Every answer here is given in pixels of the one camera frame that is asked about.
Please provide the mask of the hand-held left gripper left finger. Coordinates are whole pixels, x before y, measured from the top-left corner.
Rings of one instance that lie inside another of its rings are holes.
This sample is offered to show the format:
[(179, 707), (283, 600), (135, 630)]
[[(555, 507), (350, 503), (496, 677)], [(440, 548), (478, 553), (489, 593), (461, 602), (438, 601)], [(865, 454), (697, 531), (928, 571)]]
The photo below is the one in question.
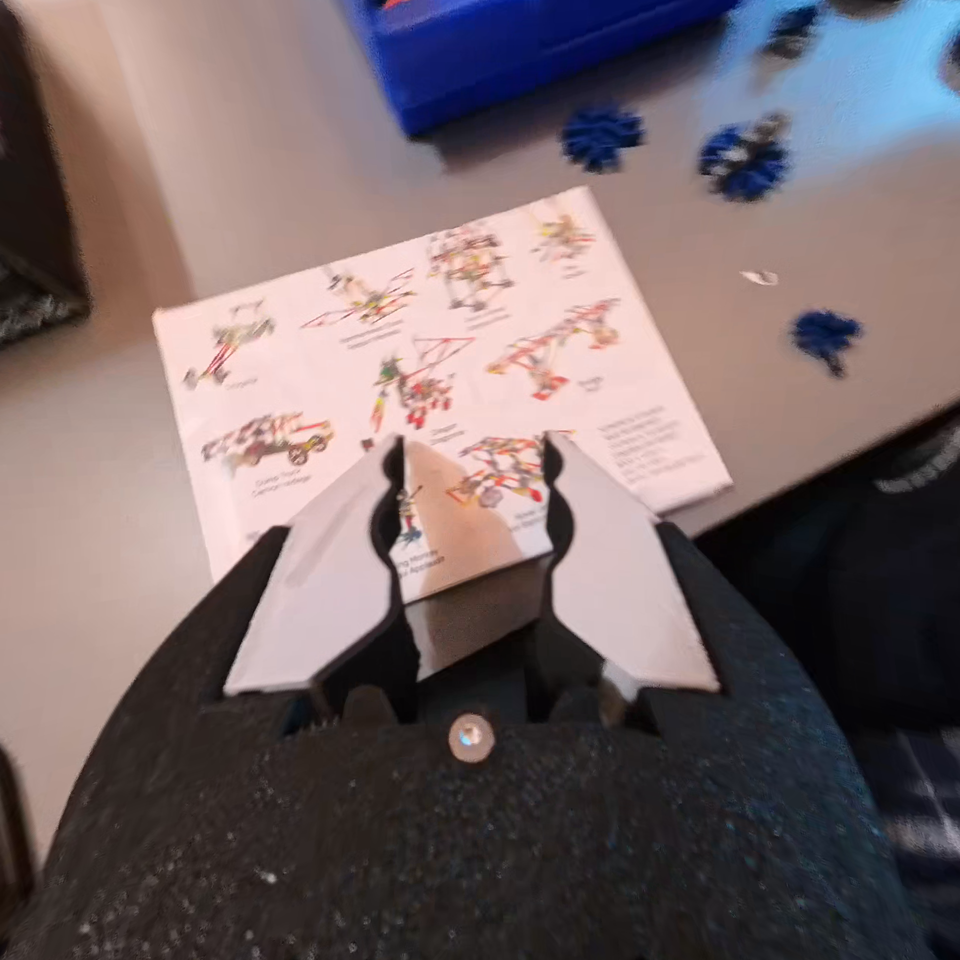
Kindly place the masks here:
[(381, 438), (293, 518), (222, 695), (306, 690), (344, 666), (402, 609), (393, 540), (402, 436)]

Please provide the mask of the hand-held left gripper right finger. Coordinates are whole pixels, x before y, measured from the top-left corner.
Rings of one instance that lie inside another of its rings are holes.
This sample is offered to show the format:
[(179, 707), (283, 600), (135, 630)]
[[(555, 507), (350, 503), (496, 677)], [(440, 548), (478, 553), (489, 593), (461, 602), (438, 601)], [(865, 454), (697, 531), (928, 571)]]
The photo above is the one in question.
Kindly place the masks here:
[(721, 680), (666, 546), (662, 522), (568, 435), (547, 433), (551, 557), (537, 622), (550, 689), (717, 694)]

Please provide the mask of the paper sheet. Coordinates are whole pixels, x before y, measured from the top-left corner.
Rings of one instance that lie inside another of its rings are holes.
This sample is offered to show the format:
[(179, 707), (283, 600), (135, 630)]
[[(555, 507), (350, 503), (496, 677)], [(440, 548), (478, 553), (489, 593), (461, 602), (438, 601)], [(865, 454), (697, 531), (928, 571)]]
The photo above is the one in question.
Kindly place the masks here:
[(587, 187), (152, 322), (216, 580), (404, 437), (422, 679), (534, 617), (547, 431), (659, 514), (734, 483)]

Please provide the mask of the small blue toy piece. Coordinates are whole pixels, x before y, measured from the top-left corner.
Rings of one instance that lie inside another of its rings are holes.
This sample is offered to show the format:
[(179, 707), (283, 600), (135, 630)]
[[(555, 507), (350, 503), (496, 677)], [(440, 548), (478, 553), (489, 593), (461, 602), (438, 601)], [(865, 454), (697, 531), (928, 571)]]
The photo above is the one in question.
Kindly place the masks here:
[(617, 103), (577, 109), (563, 123), (558, 141), (563, 158), (589, 174), (618, 172), (625, 152), (642, 146), (642, 115)]
[(846, 352), (858, 342), (865, 328), (850, 316), (827, 309), (809, 310), (791, 324), (794, 348), (820, 363), (835, 379), (846, 378)]
[(793, 61), (805, 53), (820, 17), (817, 3), (787, 9), (775, 19), (761, 49), (767, 58)]
[(790, 171), (790, 127), (791, 116), (783, 111), (723, 126), (702, 144), (697, 173), (712, 194), (728, 202), (758, 202), (779, 188)]

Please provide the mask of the person's dark printed shirt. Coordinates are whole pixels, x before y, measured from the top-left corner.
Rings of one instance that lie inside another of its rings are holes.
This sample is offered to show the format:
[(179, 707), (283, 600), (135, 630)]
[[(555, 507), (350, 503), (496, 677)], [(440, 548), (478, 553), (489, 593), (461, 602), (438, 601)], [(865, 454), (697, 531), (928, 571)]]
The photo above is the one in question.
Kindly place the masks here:
[(957, 407), (696, 544), (847, 730), (958, 730)]

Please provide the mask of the person's plaid shirt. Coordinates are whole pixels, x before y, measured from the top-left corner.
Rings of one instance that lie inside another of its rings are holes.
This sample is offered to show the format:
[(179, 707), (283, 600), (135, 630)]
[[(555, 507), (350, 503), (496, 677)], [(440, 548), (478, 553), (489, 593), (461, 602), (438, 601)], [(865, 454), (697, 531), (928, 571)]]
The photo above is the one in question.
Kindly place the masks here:
[(959, 730), (891, 730), (855, 747), (930, 951), (957, 959)]

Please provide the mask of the black box with red print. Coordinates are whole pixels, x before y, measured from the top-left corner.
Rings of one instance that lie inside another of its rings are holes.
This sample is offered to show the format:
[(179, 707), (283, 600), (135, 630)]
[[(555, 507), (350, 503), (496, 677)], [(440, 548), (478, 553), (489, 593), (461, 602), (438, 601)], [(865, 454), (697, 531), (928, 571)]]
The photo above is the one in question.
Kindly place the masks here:
[(1, 345), (90, 316), (66, 188), (27, 38), (1, 3)]

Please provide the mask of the blue plastic bin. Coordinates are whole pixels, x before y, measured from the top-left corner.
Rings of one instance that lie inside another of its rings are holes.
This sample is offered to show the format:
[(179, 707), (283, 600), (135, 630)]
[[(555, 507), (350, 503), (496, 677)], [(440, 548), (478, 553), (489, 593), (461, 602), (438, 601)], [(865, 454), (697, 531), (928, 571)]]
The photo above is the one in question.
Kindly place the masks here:
[(735, 1), (339, 2), (410, 138), (682, 31)]

